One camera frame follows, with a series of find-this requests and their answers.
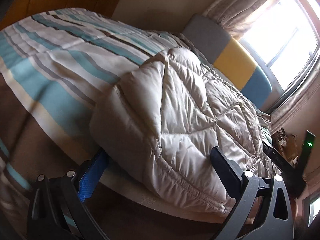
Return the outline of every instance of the silver screw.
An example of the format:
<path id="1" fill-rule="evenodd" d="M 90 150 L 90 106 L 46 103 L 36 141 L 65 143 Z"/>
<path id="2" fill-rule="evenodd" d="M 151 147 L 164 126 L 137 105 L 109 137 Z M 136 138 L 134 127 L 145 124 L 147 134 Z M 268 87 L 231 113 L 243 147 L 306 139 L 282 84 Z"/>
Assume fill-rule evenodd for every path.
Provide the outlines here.
<path id="1" fill-rule="evenodd" d="M 39 180 L 39 181 L 44 180 L 44 175 L 39 175 L 39 176 L 38 176 L 38 180 Z"/>
<path id="2" fill-rule="evenodd" d="M 68 171 L 68 172 L 67 172 L 67 176 L 68 176 L 68 177 L 73 177 L 75 174 L 76 174 L 75 171 Z"/>
<path id="3" fill-rule="evenodd" d="M 253 177 L 253 172 L 252 171 L 249 171 L 249 170 L 245 171 L 244 174 L 249 178 Z"/>
<path id="4" fill-rule="evenodd" d="M 282 181 L 282 180 L 283 180 L 280 175 L 276 175 L 276 176 L 275 176 L 275 179 L 276 179 L 277 181 Z"/>

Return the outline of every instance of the multicolored headboard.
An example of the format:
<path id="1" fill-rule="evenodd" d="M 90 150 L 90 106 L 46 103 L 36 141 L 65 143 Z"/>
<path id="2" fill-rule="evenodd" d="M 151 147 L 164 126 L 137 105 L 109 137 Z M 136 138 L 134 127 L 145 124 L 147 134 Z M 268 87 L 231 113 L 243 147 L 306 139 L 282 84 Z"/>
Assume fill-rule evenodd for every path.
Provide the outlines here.
<path id="1" fill-rule="evenodd" d="M 247 50 L 211 19 L 195 14 L 182 32 L 257 108 L 271 84 Z"/>

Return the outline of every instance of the beige curtain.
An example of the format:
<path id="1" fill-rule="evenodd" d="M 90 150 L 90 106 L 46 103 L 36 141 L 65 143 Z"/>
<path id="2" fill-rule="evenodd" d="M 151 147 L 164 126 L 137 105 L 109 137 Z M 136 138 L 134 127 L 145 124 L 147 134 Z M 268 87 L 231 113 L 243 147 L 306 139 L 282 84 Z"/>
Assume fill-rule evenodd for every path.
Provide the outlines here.
<path id="1" fill-rule="evenodd" d="M 306 104 L 320 87 L 320 59 L 300 87 L 271 114 L 271 134 L 281 129 Z"/>
<path id="2" fill-rule="evenodd" d="M 216 0 L 203 15 L 214 20 L 236 40 L 279 0 Z"/>

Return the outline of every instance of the bed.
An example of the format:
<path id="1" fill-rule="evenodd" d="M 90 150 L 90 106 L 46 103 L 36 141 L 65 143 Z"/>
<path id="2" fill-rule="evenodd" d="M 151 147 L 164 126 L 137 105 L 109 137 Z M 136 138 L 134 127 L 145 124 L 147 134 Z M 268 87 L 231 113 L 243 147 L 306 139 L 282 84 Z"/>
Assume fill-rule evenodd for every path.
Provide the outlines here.
<path id="1" fill-rule="evenodd" d="M 80 8 L 33 15 L 0 32 L 0 203 L 17 231 L 26 234 L 28 196 L 37 176 L 63 176 L 99 149 L 89 122 L 103 93 L 175 47 L 209 65 L 183 36 L 143 31 Z M 268 116 L 257 110 L 257 118 L 266 138 Z M 218 227 L 212 223 L 224 219 L 162 201 L 115 162 L 100 182 L 86 205 L 112 239 L 132 232 L 137 239 L 206 239 Z"/>

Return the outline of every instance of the blue gripper pad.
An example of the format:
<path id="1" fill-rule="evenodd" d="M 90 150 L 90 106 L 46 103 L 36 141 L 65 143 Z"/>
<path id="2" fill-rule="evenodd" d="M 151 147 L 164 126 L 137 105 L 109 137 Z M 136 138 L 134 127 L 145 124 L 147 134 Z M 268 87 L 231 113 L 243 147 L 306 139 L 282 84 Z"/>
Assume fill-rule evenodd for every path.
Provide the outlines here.
<path id="1" fill-rule="evenodd" d="M 100 148 L 92 159 L 91 166 L 87 169 L 79 182 L 78 196 L 82 202 L 91 197 L 99 179 L 109 164 L 109 155 Z"/>

